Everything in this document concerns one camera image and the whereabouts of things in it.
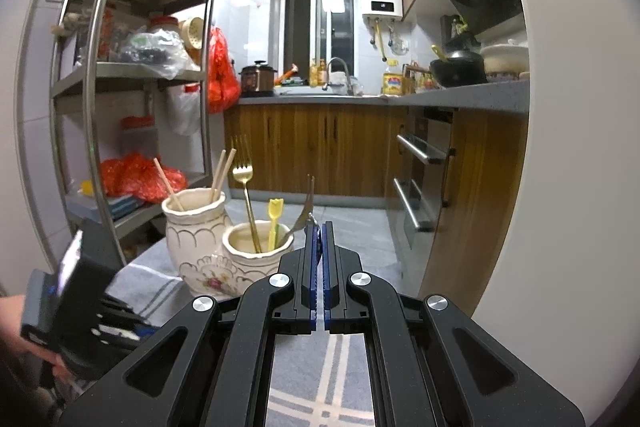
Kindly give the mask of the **person's left hand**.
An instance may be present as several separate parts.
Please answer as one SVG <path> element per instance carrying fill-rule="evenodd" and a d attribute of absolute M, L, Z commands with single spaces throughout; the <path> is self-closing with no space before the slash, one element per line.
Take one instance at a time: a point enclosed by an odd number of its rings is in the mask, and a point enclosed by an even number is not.
<path fill-rule="evenodd" d="M 12 355 L 30 353 L 43 361 L 52 364 L 53 376 L 61 381 L 70 381 L 70 372 L 66 369 L 62 358 L 56 353 L 44 349 L 21 336 L 22 313 L 25 296 L 17 295 L 1 298 L 1 340 L 9 348 Z"/>

